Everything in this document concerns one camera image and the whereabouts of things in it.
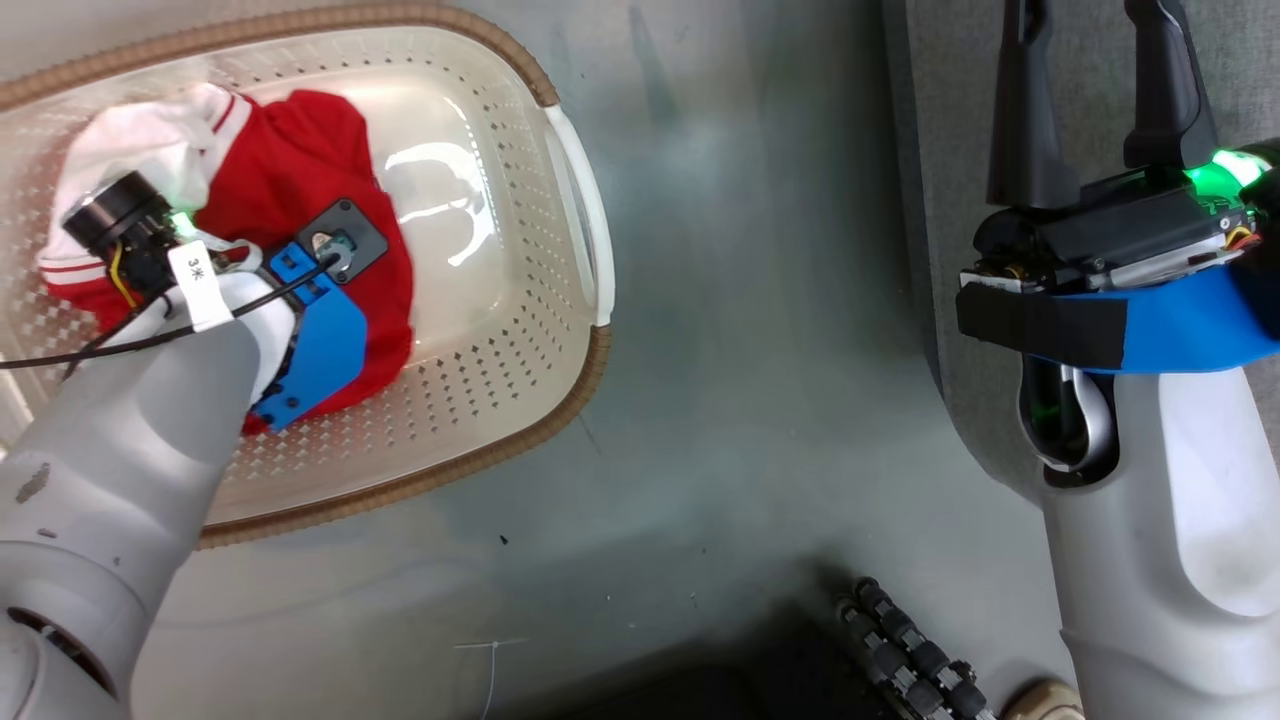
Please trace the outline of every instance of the yellow wire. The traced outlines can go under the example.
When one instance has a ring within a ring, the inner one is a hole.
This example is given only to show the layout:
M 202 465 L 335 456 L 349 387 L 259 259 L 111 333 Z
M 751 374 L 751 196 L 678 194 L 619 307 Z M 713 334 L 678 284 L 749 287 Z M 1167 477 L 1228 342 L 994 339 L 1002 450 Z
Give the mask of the yellow wire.
M 111 282 L 115 283 L 115 290 L 120 291 L 129 307 L 137 307 L 138 304 L 133 300 L 133 295 L 129 293 L 129 290 L 124 287 L 124 282 L 120 281 L 120 255 L 124 255 L 124 243 L 115 241 L 115 256 L 111 258 Z
M 1235 228 L 1231 231 L 1231 234 L 1226 236 L 1226 247 L 1230 249 L 1233 245 L 1249 237 L 1251 234 L 1253 234 L 1253 231 L 1244 225 Z

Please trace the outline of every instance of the brown basket rim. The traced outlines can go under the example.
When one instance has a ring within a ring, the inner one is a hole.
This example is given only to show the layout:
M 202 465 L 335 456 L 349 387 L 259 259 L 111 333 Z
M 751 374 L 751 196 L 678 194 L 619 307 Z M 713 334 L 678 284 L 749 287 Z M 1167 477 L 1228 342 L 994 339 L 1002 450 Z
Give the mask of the brown basket rim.
M 500 27 L 447 5 L 366 5 L 317 8 L 232 20 L 146 40 L 38 70 L 0 86 L 0 111 L 35 102 L 95 81 L 204 55 L 227 47 L 319 32 L 371 27 L 422 26 L 448 29 L 497 53 L 520 76 L 543 108 L 559 104 L 556 86 L 538 60 Z
M 497 53 L 516 70 L 540 106 L 550 108 L 559 104 L 559 95 L 538 60 L 506 31 L 466 10 L 422 4 L 279 13 L 188 29 L 116 47 L 0 85 L 0 111 L 109 77 L 238 45 L 319 32 L 403 26 L 435 27 L 475 40 Z M 198 550 L 301 530 L 384 507 L 526 452 L 563 430 L 591 400 L 604 377 L 612 343 L 613 334 L 609 327 L 593 327 L 582 372 L 573 387 L 554 410 L 524 430 L 461 457 L 361 491 L 301 507 L 206 525 L 200 537 Z

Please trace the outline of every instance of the wire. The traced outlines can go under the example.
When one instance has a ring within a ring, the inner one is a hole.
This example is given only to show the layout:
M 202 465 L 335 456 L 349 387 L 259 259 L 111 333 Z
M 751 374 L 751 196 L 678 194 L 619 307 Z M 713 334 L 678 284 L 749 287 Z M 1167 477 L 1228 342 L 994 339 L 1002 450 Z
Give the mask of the wire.
M 484 712 L 480 714 L 480 720 L 489 717 L 489 706 L 493 705 L 493 685 L 498 682 L 498 643 L 493 643 L 489 650 L 489 700 L 484 701 Z
M 165 319 L 168 319 L 170 315 L 173 315 L 173 301 L 169 300 L 168 295 L 165 295 L 165 293 L 161 292 L 159 296 L 152 296 L 150 300 L 143 301 L 140 307 L 136 307 L 123 320 L 120 320 L 114 328 L 111 328 L 110 331 L 108 331 L 108 332 L 105 332 L 105 333 L 95 337 L 93 340 L 88 341 L 88 343 L 79 350 L 79 352 L 84 354 L 84 352 L 88 352 L 88 351 L 92 351 L 92 350 L 97 350 L 99 347 L 102 346 L 104 342 L 111 340 L 113 337 L 115 337 L 116 334 L 119 334 L 120 331 L 123 331 L 124 328 L 129 327 L 129 323 L 132 323 L 133 320 L 137 320 L 138 315 L 141 315 L 141 314 L 146 313 L 147 310 L 150 310 L 151 305 L 154 305 L 155 302 L 159 302 L 161 300 L 164 301 L 165 305 L 168 305 L 168 307 L 164 311 L 164 316 L 165 316 Z M 81 364 L 79 360 L 72 360 L 67 365 L 67 372 L 63 373 L 63 380 L 61 382 L 65 383 L 72 375 L 74 375 L 76 370 L 79 369 L 79 364 Z
M 1251 231 L 1249 228 L 1244 225 L 1236 225 L 1235 229 L 1226 236 L 1226 247 L 1230 249 L 1233 245 L 1249 237 L 1251 234 L 1253 234 L 1253 231 Z
M 1248 237 L 1243 237 L 1243 238 L 1240 238 L 1240 240 L 1238 240 L 1235 242 L 1231 242 L 1230 245 L 1226 246 L 1226 249 L 1229 251 L 1234 252 L 1236 250 L 1244 250 L 1247 247 L 1253 247 L 1254 245 L 1258 245 L 1260 242 L 1262 242 L 1262 236 L 1258 234 L 1258 233 L 1252 233 Z
M 294 290 L 298 290 L 300 287 L 302 287 L 302 286 L 307 284 L 308 282 L 311 282 L 311 281 L 316 279 L 317 277 L 320 277 L 321 273 L 324 273 L 330 266 L 333 266 L 335 263 L 338 263 L 338 259 L 339 259 L 338 255 L 330 255 L 328 258 L 325 258 L 325 260 L 321 264 L 319 264 L 315 268 L 307 270 L 301 277 L 298 277 L 298 279 L 296 279 L 296 281 L 293 281 L 293 282 L 291 282 L 288 284 L 280 286 L 276 290 L 271 291 L 270 293 L 264 295 L 262 297 L 259 297 L 257 300 L 255 300 L 252 302 L 248 302 L 246 305 L 241 305 L 239 307 L 237 307 L 236 310 L 232 311 L 232 316 L 233 318 L 242 318 L 242 316 L 252 313 L 253 310 L 257 310 L 259 307 L 262 307 L 264 305 L 268 305 L 270 302 L 274 302 L 274 301 L 284 297 L 285 295 L 293 292 Z M 95 345 L 101 346 L 102 342 L 106 342 L 108 336 L 104 336 L 102 338 L 96 338 L 96 340 L 91 341 L 84 347 L 84 350 L 81 350 L 79 352 L 69 352 L 67 355 L 50 355 L 47 357 L 31 357 L 31 359 L 27 359 L 27 360 L 9 360 L 9 361 L 0 363 L 0 370 L 22 370 L 24 368 L 46 368 L 49 365 L 61 365 L 64 363 L 82 363 L 84 360 L 92 360 L 95 357 L 108 357 L 110 355 L 124 355 L 125 352 L 134 352 L 134 351 L 138 351 L 138 350 L 148 350 L 151 347 L 156 347 L 156 346 L 164 345 L 166 342 L 173 342 L 175 340 L 179 340 L 179 338 L 183 338 L 183 337 L 187 337 L 187 336 L 192 336 L 192 334 L 196 334 L 196 329 L 192 328 L 191 325 L 187 325 L 184 328 L 178 328 L 177 331 L 166 332 L 164 334 L 157 334 L 155 337 L 148 337 L 146 340 L 140 340 L 140 341 L 134 341 L 134 342 L 124 342 L 124 343 L 120 343 L 120 345 L 113 345 L 111 347 L 93 347 Z
M 129 288 L 124 287 L 124 281 L 120 279 L 122 255 L 124 255 L 124 242 L 118 240 L 115 241 L 115 255 L 111 256 L 111 282 L 115 283 L 115 290 L 120 291 L 129 307 L 137 309 L 138 302 L 133 300 L 133 293 L 129 292 Z

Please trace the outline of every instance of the white plastic basket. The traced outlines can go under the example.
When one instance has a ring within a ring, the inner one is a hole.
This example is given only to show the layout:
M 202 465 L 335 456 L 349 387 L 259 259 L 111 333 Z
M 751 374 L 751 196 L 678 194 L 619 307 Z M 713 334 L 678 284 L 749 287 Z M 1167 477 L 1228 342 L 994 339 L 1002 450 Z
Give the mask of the white plastic basket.
M 260 101 L 348 97 L 369 123 L 416 274 L 416 348 L 344 413 L 246 438 L 204 544 L 394 502 L 563 428 L 604 369 L 613 258 L 599 191 L 554 88 L 497 27 L 448 8 L 310 10 L 111 51 L 0 87 L 0 352 L 79 348 L 92 320 L 50 299 L 33 258 L 70 140 L 100 110 L 196 82 Z M 61 369 L 0 387 L 12 441 Z

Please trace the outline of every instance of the white tag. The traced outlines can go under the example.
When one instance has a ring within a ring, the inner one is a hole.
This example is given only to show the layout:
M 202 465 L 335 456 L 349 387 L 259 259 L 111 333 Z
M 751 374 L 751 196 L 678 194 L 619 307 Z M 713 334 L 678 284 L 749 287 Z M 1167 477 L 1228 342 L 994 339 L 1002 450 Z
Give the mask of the white tag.
M 207 232 L 198 228 L 192 228 L 192 232 L 186 237 L 188 238 L 187 242 L 195 242 L 197 240 L 204 241 L 204 243 L 214 252 L 229 252 L 239 247 L 247 250 L 248 255 L 244 258 L 244 260 L 228 266 L 225 270 L 228 273 L 237 270 L 246 273 L 255 273 L 257 272 L 259 268 L 262 266 L 262 249 L 247 240 L 237 240 L 236 242 L 227 242 L 225 240 L 218 237 L 216 234 L 209 234 Z
M 214 261 L 202 241 L 179 245 L 169 251 L 169 268 L 178 281 L 178 290 L 187 299 L 187 314 L 196 332 L 216 328 L 233 320 L 232 309 L 223 300 Z

